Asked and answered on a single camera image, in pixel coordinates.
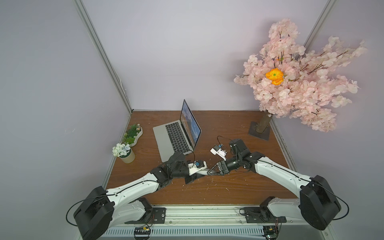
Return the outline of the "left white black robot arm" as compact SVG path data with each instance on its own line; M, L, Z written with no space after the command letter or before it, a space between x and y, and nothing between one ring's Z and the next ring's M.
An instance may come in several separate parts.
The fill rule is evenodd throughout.
M141 221L150 208L149 204L141 202L141 197L163 189L175 178L183 178L187 184L193 182L204 176L206 169L205 161L188 162L184 154L175 153L167 162L135 181L108 190L102 186L93 189L84 200L76 203L73 225L82 239L96 240L108 228Z

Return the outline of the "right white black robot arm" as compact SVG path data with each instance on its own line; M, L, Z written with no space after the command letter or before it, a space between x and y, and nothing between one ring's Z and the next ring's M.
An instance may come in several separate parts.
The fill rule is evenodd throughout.
M290 170L262 153L251 152L241 139L229 143L233 157L228 159L221 146L211 148L213 155L222 158L208 170L208 175L227 175L240 167L267 177L295 195L294 199L277 197L267 200L268 211L274 217L286 217L306 221L317 230L325 230L332 221L340 220L341 204L346 201L338 197L328 181L317 175L309 177Z

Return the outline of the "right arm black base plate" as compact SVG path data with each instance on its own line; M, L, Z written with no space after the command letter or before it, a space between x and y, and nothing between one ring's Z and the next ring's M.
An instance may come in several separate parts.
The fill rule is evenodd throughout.
M272 213L264 207L244 207L239 209L239 214L246 218L248 224L250 223L286 223L286 217L275 217Z

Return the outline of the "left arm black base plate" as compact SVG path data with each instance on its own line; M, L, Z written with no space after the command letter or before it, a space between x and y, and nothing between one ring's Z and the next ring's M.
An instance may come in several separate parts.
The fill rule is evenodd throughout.
M124 222L124 224L164 224L166 210L166 208L155 207L151 210L145 211L144 215L139 220Z

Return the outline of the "white wireless mouse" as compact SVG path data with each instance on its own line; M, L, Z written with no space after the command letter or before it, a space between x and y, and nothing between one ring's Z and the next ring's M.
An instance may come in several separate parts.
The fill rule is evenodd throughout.
M209 172L210 172L209 169L204 169L204 170L200 169L200 170L198 170L198 171L196 172L196 174L203 175L203 176L207 176L207 175L210 175Z

